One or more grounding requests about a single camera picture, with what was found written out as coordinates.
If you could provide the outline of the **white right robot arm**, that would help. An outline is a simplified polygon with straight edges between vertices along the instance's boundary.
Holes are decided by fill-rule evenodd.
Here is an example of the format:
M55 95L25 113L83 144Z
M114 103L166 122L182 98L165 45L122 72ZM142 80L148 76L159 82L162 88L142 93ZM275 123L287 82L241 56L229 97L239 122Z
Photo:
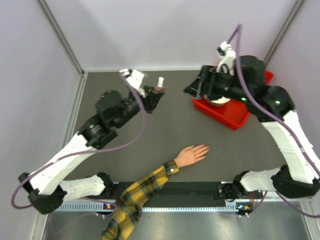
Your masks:
M232 69L203 65L184 92L197 100L241 102L270 133L285 159L272 170L243 171L231 184L227 197L245 198L254 191L275 191L289 199L312 197L320 189L320 160L306 137L287 90L269 85L265 64L243 55L232 60Z

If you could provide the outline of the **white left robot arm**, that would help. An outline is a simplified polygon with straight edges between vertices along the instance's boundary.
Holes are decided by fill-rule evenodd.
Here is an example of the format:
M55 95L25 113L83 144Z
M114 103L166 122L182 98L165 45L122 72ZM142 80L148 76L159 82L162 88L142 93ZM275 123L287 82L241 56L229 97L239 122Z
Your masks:
M69 201L108 199L114 191L108 174L99 172L76 180L66 180L66 176L90 156L107 152L106 145L118 135L116 130L139 112L151 114L164 94L164 87L147 85L130 92L126 98L116 90L104 92L95 103L96 114L79 128L63 149L37 171L24 172L18 177L28 192L30 205L46 215Z

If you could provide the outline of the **pink nail polish bottle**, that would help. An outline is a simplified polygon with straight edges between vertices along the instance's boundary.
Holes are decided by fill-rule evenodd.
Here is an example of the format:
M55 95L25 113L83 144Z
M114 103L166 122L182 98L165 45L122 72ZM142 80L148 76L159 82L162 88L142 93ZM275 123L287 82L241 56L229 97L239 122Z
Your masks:
M153 89L153 92L154 93L164 93L165 92L165 87L158 87L158 86L155 86L154 89Z

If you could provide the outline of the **white nail polish cap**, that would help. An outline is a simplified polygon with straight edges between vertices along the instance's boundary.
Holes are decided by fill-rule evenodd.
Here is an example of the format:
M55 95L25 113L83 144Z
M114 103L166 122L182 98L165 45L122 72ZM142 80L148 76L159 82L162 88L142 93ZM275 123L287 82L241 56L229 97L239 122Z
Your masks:
M164 78L163 77L159 77L158 78L158 82L157 82L157 87L158 88L162 88L164 84Z

